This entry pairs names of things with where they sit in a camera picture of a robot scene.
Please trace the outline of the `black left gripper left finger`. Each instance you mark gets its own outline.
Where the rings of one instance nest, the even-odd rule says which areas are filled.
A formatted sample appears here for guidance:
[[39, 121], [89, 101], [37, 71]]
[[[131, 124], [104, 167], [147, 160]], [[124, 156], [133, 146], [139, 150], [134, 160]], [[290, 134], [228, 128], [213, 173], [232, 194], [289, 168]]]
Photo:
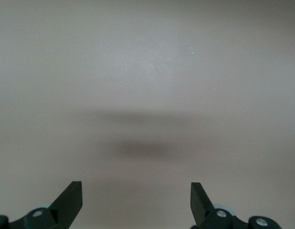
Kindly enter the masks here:
[[68, 229], [82, 208], [82, 182], [73, 181], [48, 206], [10, 222], [0, 215], [0, 229]]

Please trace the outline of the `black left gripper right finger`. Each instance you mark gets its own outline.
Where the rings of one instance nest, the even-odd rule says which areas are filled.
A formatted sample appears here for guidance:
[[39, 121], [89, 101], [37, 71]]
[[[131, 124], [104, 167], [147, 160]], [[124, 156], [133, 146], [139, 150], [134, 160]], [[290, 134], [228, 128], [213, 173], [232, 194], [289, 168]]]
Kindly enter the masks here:
[[193, 229], [280, 229], [274, 220], [252, 216], [241, 221], [235, 213], [222, 205], [214, 205], [199, 182], [191, 183], [190, 206], [195, 221]]

